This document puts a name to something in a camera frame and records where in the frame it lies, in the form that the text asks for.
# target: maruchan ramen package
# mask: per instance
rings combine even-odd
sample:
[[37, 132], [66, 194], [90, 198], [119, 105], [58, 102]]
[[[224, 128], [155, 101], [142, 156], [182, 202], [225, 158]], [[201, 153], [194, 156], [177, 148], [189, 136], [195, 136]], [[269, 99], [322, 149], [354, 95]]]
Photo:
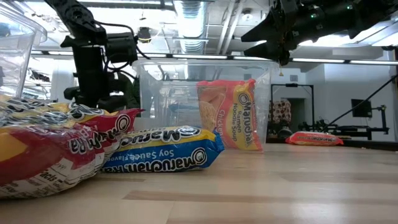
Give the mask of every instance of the maruchan ramen package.
[[257, 135], [255, 80], [198, 82], [203, 128], [221, 135], [226, 148], [262, 150]]
[[332, 134], [299, 131], [287, 138], [286, 143], [303, 146], [335, 146], [343, 144], [343, 141]]
[[0, 95], [0, 198], [44, 197], [94, 176], [139, 112]]
[[218, 134], [190, 126], [125, 134], [105, 172], [180, 172], [209, 167], [224, 150]]

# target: wooden tabletop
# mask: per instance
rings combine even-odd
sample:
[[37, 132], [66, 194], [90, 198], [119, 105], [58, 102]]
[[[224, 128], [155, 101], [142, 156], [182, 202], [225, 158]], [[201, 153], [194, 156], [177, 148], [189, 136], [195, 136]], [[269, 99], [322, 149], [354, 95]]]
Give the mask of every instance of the wooden tabletop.
[[0, 201], [0, 223], [398, 223], [398, 154], [268, 144], [206, 170], [99, 174], [47, 198]]

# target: blue ramen package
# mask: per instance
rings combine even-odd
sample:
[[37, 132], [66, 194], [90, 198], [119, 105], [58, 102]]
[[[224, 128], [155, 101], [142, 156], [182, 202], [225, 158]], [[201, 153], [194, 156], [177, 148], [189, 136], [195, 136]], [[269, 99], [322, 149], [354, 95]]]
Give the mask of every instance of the blue ramen package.
[[154, 128], [123, 136], [105, 172], [180, 172], [209, 167], [224, 150], [218, 133], [190, 126]]

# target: clear plastic bin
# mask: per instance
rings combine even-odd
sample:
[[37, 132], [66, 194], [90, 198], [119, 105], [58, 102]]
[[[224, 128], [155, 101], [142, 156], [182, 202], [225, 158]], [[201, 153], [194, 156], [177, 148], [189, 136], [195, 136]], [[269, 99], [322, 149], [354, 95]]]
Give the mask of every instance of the clear plastic bin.
[[32, 46], [46, 40], [42, 26], [0, 1], [0, 94], [21, 97]]
[[254, 102], [257, 132], [265, 143], [270, 82], [279, 73], [274, 62], [250, 60], [140, 60], [133, 64], [139, 76], [141, 106], [146, 111], [136, 128], [202, 126], [197, 83], [202, 80], [255, 79]]

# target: black robotic arm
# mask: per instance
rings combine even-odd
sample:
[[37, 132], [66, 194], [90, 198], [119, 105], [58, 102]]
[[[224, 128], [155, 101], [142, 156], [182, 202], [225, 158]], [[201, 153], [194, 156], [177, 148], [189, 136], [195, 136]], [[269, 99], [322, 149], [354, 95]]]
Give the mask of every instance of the black robotic arm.
[[299, 43], [343, 30], [353, 39], [397, 9], [398, 0], [276, 0], [266, 19], [241, 37], [242, 42], [267, 42], [244, 54], [285, 65]]
[[[75, 59], [79, 87], [67, 88], [66, 99], [109, 112], [127, 105], [125, 96], [111, 96], [114, 91], [125, 92], [126, 79], [114, 79], [114, 72], [137, 60], [136, 39], [131, 28], [105, 24], [94, 20], [93, 14], [76, 0], [45, 0], [61, 18], [72, 37], [66, 36], [61, 47], [71, 47]], [[102, 25], [121, 26], [130, 32], [107, 34]], [[125, 63], [110, 68], [109, 63]]]

